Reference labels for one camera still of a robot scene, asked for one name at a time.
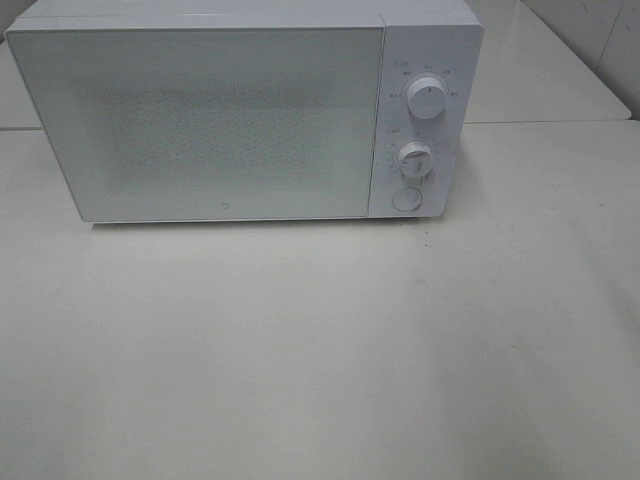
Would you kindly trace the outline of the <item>round white door button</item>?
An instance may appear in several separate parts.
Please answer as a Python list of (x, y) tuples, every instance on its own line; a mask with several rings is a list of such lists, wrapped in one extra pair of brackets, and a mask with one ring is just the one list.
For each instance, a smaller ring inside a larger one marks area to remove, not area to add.
[(422, 192), (416, 188), (403, 188), (392, 197), (392, 203), (396, 210), (410, 212), (417, 210), (423, 200)]

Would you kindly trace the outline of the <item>white microwave door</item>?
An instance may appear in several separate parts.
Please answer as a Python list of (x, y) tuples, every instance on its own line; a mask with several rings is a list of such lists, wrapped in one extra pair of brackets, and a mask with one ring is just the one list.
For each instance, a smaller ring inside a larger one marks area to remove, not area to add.
[(383, 32), (13, 32), (82, 219), (363, 217)]

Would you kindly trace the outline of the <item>white timer knob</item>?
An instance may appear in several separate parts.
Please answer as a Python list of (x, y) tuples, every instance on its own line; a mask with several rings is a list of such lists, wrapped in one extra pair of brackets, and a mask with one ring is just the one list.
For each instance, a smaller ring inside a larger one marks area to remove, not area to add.
[(434, 159), (430, 145), (423, 142), (410, 142), (398, 150), (396, 165), (404, 177), (419, 179), (433, 170)]

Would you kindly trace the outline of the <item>white microwave oven body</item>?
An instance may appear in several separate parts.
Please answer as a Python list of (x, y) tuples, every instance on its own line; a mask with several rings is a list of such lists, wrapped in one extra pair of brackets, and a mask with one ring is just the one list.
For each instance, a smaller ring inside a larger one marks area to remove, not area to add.
[[(13, 32), (364, 28), (383, 32), (365, 216), (147, 222), (437, 217), (445, 209), (484, 32), (463, 1), (38, 1), (5, 38), (16, 63)], [(424, 75), (438, 77), (448, 92), (444, 111), (429, 120), (413, 117), (406, 99), (407, 87)], [(404, 177), (396, 165), (398, 150), (410, 142), (433, 150), (434, 168), (423, 178)], [(417, 210), (394, 208), (392, 197), (403, 188), (422, 192)]]

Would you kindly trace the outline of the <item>upper white power knob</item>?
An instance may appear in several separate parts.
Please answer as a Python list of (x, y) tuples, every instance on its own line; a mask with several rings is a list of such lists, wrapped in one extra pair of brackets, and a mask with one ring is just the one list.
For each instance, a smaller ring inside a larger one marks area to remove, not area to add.
[(417, 78), (406, 89), (409, 111), (419, 120), (440, 115), (445, 109), (447, 96), (445, 84), (434, 75)]

